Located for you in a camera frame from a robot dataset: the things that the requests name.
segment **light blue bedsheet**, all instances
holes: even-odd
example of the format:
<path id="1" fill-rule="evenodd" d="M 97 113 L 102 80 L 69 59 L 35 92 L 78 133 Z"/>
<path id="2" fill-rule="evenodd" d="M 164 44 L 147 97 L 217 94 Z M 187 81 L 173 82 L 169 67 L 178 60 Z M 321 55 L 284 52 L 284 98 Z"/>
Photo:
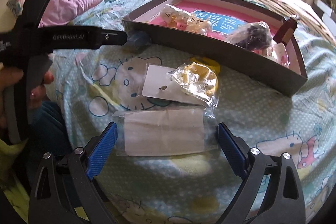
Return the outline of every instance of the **light blue bedsheet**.
<path id="1" fill-rule="evenodd" d="M 121 18 L 150 0 L 105 0 L 72 24 L 123 30 Z M 336 48 L 307 27 L 295 32 L 308 82 L 292 98 L 222 67 L 218 122 L 263 153 L 289 152 L 302 181 L 307 221 L 335 184 Z M 52 69 L 71 144 L 85 146 L 99 135 L 116 110 L 162 108 L 160 101 L 134 96 L 136 73 L 146 63 L 178 67 L 189 54 L 152 45 L 139 55 L 120 47 L 97 51 L 56 51 Z M 98 181 L 130 222 L 213 223 L 224 212 L 241 180 L 219 150 L 175 157 L 124 157 L 113 152 Z M 260 187 L 260 206 L 268 178 Z"/>

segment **white card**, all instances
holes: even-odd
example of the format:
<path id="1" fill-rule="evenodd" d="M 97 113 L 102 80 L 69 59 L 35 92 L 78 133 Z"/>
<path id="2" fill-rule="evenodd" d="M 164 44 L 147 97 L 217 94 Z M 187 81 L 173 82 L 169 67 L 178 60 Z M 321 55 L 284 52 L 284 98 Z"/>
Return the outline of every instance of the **white card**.
<path id="1" fill-rule="evenodd" d="M 179 84 L 171 79 L 171 76 L 167 73 L 173 70 L 173 68 L 150 65 L 147 70 L 142 95 L 187 104 L 203 105 L 204 102 L 202 100 L 184 93 Z M 167 88 L 162 90 L 160 89 L 162 86 L 167 86 Z"/>
<path id="2" fill-rule="evenodd" d="M 129 156 L 172 156 L 204 151 L 201 109 L 125 113 L 125 153 Z"/>

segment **open box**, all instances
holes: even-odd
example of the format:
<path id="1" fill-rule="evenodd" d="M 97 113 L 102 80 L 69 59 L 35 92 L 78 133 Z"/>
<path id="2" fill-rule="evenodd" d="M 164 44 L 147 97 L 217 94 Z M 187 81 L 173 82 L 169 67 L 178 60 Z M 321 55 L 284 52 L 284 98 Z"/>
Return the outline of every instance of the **open box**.
<path id="1" fill-rule="evenodd" d="M 180 7 L 185 10 L 189 7 L 188 12 L 202 10 L 206 6 L 208 12 L 233 16 L 245 22 L 265 21 L 269 25 L 272 35 L 283 24 L 282 16 L 244 0 L 152 0 L 122 19 L 125 31 L 143 30 L 150 35 L 155 44 L 211 58 L 221 65 L 248 75 L 287 96 L 294 95 L 307 81 L 305 64 L 294 36 L 286 45 L 290 62 L 287 68 L 254 52 L 219 39 L 154 25 L 153 22 L 166 4 L 177 7 L 181 4 Z"/>

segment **pillow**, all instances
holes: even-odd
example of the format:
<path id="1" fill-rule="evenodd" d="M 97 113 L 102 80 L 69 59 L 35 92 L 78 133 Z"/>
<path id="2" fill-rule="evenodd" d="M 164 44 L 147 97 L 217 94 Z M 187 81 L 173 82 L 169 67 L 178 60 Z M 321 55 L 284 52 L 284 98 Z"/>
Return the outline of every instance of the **pillow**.
<path id="1" fill-rule="evenodd" d="M 9 0 L 6 6 L 10 9 L 12 14 L 17 18 L 22 14 L 23 4 L 25 0 Z"/>

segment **leg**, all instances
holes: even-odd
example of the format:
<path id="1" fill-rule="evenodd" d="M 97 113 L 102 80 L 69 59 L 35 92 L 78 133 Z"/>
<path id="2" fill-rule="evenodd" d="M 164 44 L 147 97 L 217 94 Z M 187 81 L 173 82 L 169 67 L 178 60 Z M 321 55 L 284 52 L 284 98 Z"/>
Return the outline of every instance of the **leg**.
<path id="1" fill-rule="evenodd" d="M 33 135 L 27 143 L 26 162 L 30 184 L 35 178 L 38 165 L 45 152 L 51 152 L 55 156 L 67 155 L 72 152 L 64 119 L 56 103 L 43 101 L 41 108 L 34 115 L 31 128 Z"/>

